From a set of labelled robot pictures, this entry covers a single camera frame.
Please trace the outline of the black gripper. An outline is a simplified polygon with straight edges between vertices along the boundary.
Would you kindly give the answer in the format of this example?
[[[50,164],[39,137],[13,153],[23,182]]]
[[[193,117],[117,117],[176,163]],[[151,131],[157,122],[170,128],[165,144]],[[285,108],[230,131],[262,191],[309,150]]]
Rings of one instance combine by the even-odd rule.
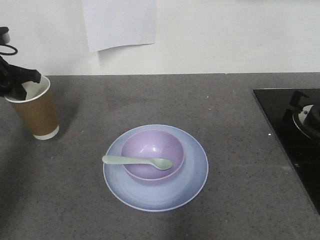
[[[22,86],[26,82],[39,84],[41,74],[36,69],[27,69],[6,62],[0,57],[0,96],[13,96],[17,100],[25,100],[27,91]]]

